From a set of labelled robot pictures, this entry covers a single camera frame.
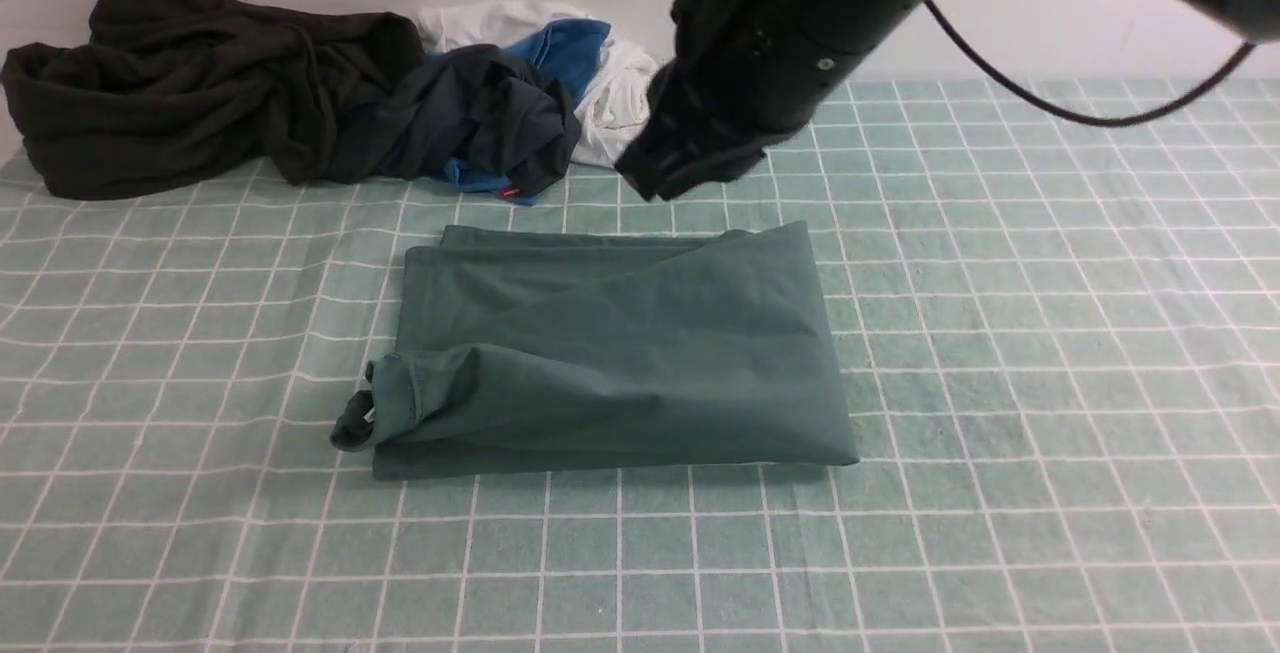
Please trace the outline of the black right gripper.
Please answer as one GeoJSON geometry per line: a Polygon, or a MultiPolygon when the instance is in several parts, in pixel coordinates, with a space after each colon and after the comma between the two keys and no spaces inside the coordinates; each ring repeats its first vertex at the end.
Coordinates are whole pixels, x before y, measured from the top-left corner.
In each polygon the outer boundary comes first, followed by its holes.
{"type": "Polygon", "coordinates": [[[792,0],[675,0],[675,58],[653,79],[649,119],[616,172],[643,198],[663,201],[748,174],[861,58],[818,32],[815,10],[792,0]]]}

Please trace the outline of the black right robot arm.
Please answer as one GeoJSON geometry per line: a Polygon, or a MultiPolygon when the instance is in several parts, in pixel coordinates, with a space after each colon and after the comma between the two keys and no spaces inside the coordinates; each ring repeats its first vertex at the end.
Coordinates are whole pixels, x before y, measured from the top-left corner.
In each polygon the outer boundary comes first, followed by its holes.
{"type": "Polygon", "coordinates": [[[1236,52],[1181,97],[1130,117],[1089,117],[1029,92],[986,61],[933,0],[675,0],[675,59],[646,93],[650,115],[616,172],[643,198],[672,201],[699,184],[748,174],[773,143],[797,134],[827,93],[927,9],[986,76],[1051,117],[1094,128],[1142,125],[1211,92],[1279,35],[1279,0],[1180,0],[1233,29],[1236,52]]]}

